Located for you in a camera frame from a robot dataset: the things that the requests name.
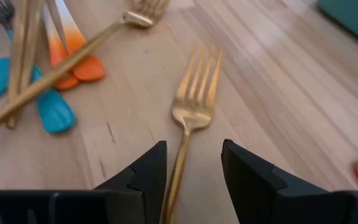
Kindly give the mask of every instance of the gold fork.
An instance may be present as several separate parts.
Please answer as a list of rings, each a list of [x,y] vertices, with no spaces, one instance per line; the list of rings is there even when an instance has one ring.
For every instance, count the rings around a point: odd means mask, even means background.
[[[165,202],[165,212],[163,216],[163,222],[165,224],[168,224],[171,221],[173,208],[178,197],[178,190],[181,176],[185,168],[190,136],[193,131],[206,128],[210,124],[214,114],[216,89],[218,87],[219,73],[223,60],[223,51],[219,51],[218,60],[216,61],[216,66],[212,77],[210,78],[211,81],[209,82],[209,85],[207,85],[207,83],[209,81],[209,74],[215,55],[214,47],[211,47],[209,60],[206,64],[204,74],[202,75],[201,83],[199,84],[206,52],[207,49],[204,48],[195,70],[193,81],[190,82],[197,54],[197,49],[195,48],[193,50],[188,68],[178,87],[177,95],[173,101],[172,116],[175,121],[180,123],[184,132],[171,176],[170,190]]]
[[[67,57],[61,64],[47,72],[42,78],[22,91],[0,110],[0,123],[8,116],[21,109],[30,100],[51,87],[76,64],[80,63],[95,48],[124,26],[134,26],[141,29],[149,29],[156,25],[162,18],[170,0],[140,0],[134,7],[122,15],[122,19],[112,23],[96,37],[89,40],[82,48]]]

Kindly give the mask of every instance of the wood grain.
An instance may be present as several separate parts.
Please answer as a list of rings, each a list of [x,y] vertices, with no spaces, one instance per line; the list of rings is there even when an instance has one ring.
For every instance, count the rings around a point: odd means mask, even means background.
[[[129,5],[66,4],[87,39]],[[225,138],[325,189],[358,189],[358,39],[315,0],[172,0],[157,27],[123,30],[96,52],[103,80],[63,93],[78,117],[70,132],[47,134],[35,105],[15,131],[0,127],[0,189],[91,189],[159,140],[170,172],[181,138],[170,107],[195,43],[219,46],[225,61],[213,123],[191,140],[177,223],[238,222],[221,168]]]

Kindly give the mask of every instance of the light wood surface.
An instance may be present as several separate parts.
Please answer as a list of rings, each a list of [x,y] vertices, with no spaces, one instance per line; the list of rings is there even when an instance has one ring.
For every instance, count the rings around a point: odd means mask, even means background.
[[[87,39],[128,5],[66,4]],[[225,59],[213,122],[190,143],[177,223],[238,223],[221,167],[225,138],[325,189],[358,189],[358,39],[315,0],[172,0],[157,27],[124,29],[96,52],[103,80],[63,93],[78,118],[70,132],[47,134],[34,104],[14,131],[0,127],[0,189],[92,189],[159,140],[170,173],[181,138],[171,102],[197,42]],[[0,26],[0,56],[8,51]]]

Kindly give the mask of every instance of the fork tines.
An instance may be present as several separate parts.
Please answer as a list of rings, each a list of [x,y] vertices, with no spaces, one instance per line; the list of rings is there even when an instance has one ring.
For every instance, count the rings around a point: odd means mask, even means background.
[[[219,71],[223,59],[223,51],[219,50],[218,58],[215,60],[216,51],[216,48],[213,46],[209,49],[203,47],[200,57],[197,57],[197,47],[193,50],[187,70],[178,88],[176,100],[189,101],[190,103],[202,106],[214,105]]]

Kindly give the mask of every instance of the wooden table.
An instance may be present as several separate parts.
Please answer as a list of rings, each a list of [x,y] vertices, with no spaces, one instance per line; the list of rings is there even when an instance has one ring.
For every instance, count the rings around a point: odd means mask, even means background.
[[[66,2],[88,39],[127,7]],[[181,138],[170,106],[197,42],[225,59],[213,123],[191,140],[177,223],[238,222],[225,138],[325,189],[358,189],[358,39],[315,0],[172,0],[157,27],[122,30],[97,51],[104,80],[63,93],[78,118],[71,131],[47,134],[33,103],[15,131],[0,127],[0,189],[92,189],[159,140],[170,172]],[[8,51],[0,26],[0,56]]]

